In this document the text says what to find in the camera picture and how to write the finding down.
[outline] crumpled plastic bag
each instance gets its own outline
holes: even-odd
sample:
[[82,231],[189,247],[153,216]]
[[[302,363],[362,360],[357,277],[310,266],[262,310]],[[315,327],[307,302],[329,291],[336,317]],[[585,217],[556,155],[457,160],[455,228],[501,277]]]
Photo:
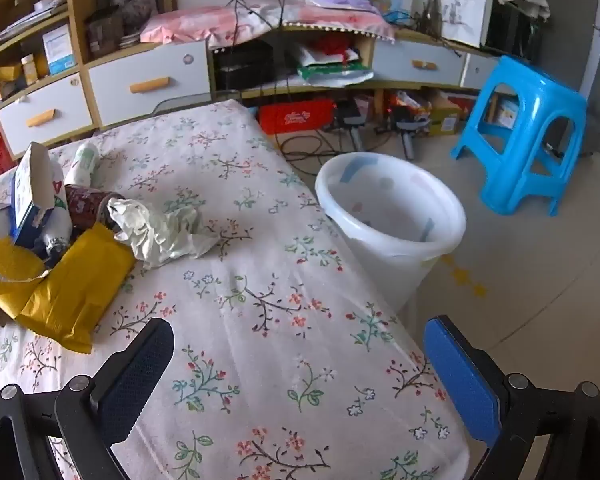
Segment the crumpled plastic bag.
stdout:
[[107,203],[120,232],[116,240],[131,247],[145,269],[160,267],[187,254],[199,258],[220,239],[202,233],[202,216],[192,206],[161,213],[138,200],[112,198]]

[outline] yellow star sticker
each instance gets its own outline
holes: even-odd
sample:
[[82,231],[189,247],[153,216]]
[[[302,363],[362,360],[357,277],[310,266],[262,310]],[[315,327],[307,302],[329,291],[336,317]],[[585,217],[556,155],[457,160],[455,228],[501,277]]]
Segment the yellow star sticker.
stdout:
[[487,288],[484,285],[481,285],[480,283],[476,283],[474,285],[474,294],[478,298],[484,298],[487,295]]
[[448,266],[452,267],[455,264],[454,257],[452,254],[443,254],[440,256],[440,261]]
[[466,285],[467,283],[471,283],[471,279],[469,278],[469,271],[466,269],[461,269],[461,267],[456,267],[454,271],[451,273],[456,280],[458,285]]

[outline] orange drawer handle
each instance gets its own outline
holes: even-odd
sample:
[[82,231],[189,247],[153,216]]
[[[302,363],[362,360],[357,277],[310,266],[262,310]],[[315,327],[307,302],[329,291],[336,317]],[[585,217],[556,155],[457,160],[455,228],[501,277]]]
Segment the orange drawer handle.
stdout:
[[33,128],[34,126],[42,126],[42,124],[48,123],[51,119],[56,116],[56,109],[47,110],[46,112],[36,115],[27,121],[27,126]]
[[414,59],[411,61],[411,65],[414,68],[419,68],[422,70],[437,70],[438,69],[438,66],[431,61],[420,61],[420,60]]
[[129,90],[132,94],[142,94],[144,92],[150,92],[151,90],[169,86],[169,83],[171,83],[170,77],[160,77],[158,79],[152,79],[151,81],[133,84],[129,87]]

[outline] yellow padded mailer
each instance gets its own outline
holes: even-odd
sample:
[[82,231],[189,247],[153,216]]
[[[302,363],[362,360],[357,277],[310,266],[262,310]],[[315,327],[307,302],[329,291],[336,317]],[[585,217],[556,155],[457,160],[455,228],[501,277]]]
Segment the yellow padded mailer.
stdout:
[[[9,237],[0,240],[0,276],[28,280],[42,274],[45,266],[31,251],[13,245]],[[27,283],[0,282],[0,308],[15,319],[29,301],[42,278]]]
[[[19,309],[15,320],[33,332],[69,350],[89,353],[91,332],[135,262],[130,248],[115,241],[106,227],[96,224],[75,241],[44,280],[35,284],[22,307],[18,296],[18,304],[8,308],[12,312]],[[29,277],[36,275],[32,267],[29,272]],[[25,292],[22,285],[0,283],[17,288],[19,294]]]

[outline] cardboard box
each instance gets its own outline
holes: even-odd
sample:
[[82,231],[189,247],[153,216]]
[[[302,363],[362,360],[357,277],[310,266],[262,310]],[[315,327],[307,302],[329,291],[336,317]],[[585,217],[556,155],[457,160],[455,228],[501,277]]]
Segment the cardboard box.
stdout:
[[475,102],[478,99],[477,95],[461,94],[461,93],[450,93],[446,92],[446,98],[452,103],[457,104],[462,109],[462,115],[460,116],[461,121],[465,121],[474,111]]
[[53,169],[45,146],[32,142],[13,174],[13,243],[32,249],[56,203]]
[[496,124],[505,128],[513,129],[518,118],[520,106],[512,99],[500,99],[498,101],[498,111],[496,112]]
[[0,66],[0,83],[16,81],[22,74],[22,65],[14,63],[12,65]]
[[426,99],[431,104],[429,135],[455,135],[462,117],[462,108],[451,102],[440,90],[428,92]]
[[63,25],[43,34],[42,42],[45,45],[46,62],[49,65],[51,75],[58,74],[76,65],[74,50],[71,46],[69,25]]

